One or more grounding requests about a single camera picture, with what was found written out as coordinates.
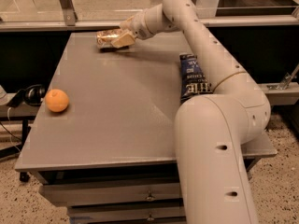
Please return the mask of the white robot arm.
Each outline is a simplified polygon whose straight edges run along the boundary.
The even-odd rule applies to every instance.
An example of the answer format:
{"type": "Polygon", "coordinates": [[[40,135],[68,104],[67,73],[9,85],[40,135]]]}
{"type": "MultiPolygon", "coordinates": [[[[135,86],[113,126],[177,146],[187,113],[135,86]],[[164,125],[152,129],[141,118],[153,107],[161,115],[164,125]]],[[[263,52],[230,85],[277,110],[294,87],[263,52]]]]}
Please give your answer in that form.
{"type": "Polygon", "coordinates": [[[175,152],[187,224],[259,224],[242,144],[262,134],[270,104],[252,77],[200,22],[192,0],[163,0],[120,25],[120,48],[179,29],[213,92],[183,103],[175,152]]]}

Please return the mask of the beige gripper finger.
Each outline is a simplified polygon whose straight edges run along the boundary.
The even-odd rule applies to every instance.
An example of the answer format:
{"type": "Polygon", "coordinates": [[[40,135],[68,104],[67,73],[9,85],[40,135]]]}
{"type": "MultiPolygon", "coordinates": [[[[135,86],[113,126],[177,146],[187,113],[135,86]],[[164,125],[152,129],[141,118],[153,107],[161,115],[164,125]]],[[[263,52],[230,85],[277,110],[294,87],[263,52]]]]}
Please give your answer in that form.
{"type": "Polygon", "coordinates": [[[129,31],[122,32],[119,36],[111,41],[111,45],[114,48],[122,48],[126,46],[131,46],[135,43],[135,37],[129,31]]]}
{"type": "Polygon", "coordinates": [[[122,30],[132,30],[133,29],[133,21],[134,21],[134,16],[128,18],[126,21],[122,21],[120,23],[120,28],[122,30]]]}

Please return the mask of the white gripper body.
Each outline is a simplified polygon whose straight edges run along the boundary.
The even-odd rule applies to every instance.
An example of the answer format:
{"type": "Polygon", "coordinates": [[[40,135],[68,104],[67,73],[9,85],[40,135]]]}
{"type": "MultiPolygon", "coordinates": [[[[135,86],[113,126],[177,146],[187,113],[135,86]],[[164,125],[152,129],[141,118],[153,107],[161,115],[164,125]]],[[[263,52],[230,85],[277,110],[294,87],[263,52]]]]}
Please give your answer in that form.
{"type": "Polygon", "coordinates": [[[141,40],[154,37],[154,33],[150,30],[146,23],[147,13],[147,10],[143,10],[127,20],[129,30],[136,38],[141,40]]]}

